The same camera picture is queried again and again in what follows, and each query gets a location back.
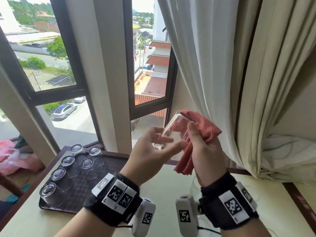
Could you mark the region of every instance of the window glass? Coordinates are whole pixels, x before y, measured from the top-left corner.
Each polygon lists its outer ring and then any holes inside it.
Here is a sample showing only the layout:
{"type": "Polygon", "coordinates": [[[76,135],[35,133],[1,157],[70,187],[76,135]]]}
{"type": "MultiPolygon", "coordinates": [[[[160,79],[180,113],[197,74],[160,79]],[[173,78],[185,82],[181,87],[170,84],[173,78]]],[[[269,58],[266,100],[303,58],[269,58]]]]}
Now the window glass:
{"type": "Polygon", "coordinates": [[[171,43],[157,0],[132,0],[135,105],[165,96],[171,43]]]}
{"type": "Polygon", "coordinates": [[[35,91],[75,85],[50,0],[0,0],[0,26],[35,91]]]}
{"type": "Polygon", "coordinates": [[[13,139],[19,136],[18,130],[6,114],[0,109],[0,141],[4,139],[13,139]]]}
{"type": "Polygon", "coordinates": [[[59,148],[98,140],[86,97],[37,106],[59,148]]]}
{"type": "Polygon", "coordinates": [[[164,127],[167,108],[131,121],[132,148],[140,136],[151,126],[164,127]]]}

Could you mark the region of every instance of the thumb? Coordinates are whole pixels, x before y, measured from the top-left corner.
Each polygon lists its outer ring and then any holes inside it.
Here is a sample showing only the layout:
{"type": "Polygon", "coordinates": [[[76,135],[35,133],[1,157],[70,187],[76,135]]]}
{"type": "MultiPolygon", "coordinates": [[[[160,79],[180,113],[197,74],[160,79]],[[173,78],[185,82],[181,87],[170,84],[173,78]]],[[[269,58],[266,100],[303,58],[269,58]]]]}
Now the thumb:
{"type": "Polygon", "coordinates": [[[193,121],[188,123],[188,133],[189,133],[189,137],[192,142],[193,148],[197,146],[206,145],[193,121]]]}
{"type": "Polygon", "coordinates": [[[167,161],[174,155],[178,154],[180,151],[184,150],[184,148],[187,146],[188,146],[188,143],[182,140],[182,141],[169,145],[167,148],[163,150],[160,150],[160,153],[163,156],[163,158],[166,159],[167,161]]]}

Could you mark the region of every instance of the brown tray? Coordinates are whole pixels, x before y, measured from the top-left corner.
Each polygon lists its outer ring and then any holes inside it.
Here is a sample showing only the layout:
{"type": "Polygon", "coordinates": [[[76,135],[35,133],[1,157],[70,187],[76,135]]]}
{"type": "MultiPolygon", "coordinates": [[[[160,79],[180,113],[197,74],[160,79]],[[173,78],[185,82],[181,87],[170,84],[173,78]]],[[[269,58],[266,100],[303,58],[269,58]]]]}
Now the brown tray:
{"type": "MultiPolygon", "coordinates": [[[[88,153],[79,155],[75,157],[74,166],[77,166],[82,163],[85,158],[89,158],[90,155],[88,153]]],[[[73,177],[73,185],[72,187],[64,191],[66,194],[65,201],[57,208],[49,207],[44,200],[39,198],[39,207],[44,210],[52,210],[52,211],[61,211],[66,213],[78,213],[83,206],[85,199],[91,195],[92,188],[108,173],[119,172],[127,162],[128,158],[124,157],[114,157],[111,155],[101,155],[98,156],[96,162],[101,163],[104,160],[104,163],[95,167],[97,170],[98,176],[93,180],[86,180],[85,174],[80,171],[80,173],[73,177]]]]}

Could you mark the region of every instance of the cable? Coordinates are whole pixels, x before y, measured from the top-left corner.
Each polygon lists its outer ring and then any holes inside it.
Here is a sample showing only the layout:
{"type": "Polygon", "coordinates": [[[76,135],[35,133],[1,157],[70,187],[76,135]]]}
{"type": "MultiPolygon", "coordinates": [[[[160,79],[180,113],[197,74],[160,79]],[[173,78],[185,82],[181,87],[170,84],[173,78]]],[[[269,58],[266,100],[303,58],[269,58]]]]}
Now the cable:
{"type": "Polygon", "coordinates": [[[216,234],[222,235],[220,232],[217,232],[217,231],[212,230],[212,229],[204,228],[204,227],[199,227],[199,226],[198,226],[197,229],[209,230],[209,231],[212,231],[212,232],[214,232],[214,233],[216,233],[216,234]]]}
{"type": "Polygon", "coordinates": [[[133,225],[121,225],[121,226],[118,226],[117,228],[132,228],[133,225]]]}

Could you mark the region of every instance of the red cloth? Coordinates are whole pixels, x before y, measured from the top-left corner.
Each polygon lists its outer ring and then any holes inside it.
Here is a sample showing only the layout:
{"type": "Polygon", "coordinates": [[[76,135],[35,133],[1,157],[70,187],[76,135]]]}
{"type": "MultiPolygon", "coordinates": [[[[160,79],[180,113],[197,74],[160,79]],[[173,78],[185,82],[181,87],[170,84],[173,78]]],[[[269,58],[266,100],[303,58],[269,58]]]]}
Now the red cloth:
{"type": "MultiPolygon", "coordinates": [[[[202,136],[203,140],[206,144],[210,143],[213,139],[215,139],[222,131],[202,116],[200,113],[195,111],[183,110],[181,114],[187,117],[188,119],[197,122],[197,128],[202,136]]],[[[187,130],[188,122],[185,119],[182,119],[180,122],[176,122],[172,126],[172,130],[176,132],[180,132],[181,137],[185,135],[187,130]]],[[[182,173],[184,175],[191,175],[193,171],[193,161],[192,161],[192,150],[193,145],[189,137],[187,137],[188,146],[185,148],[184,153],[179,160],[179,163],[174,168],[177,173],[182,173]]]]}

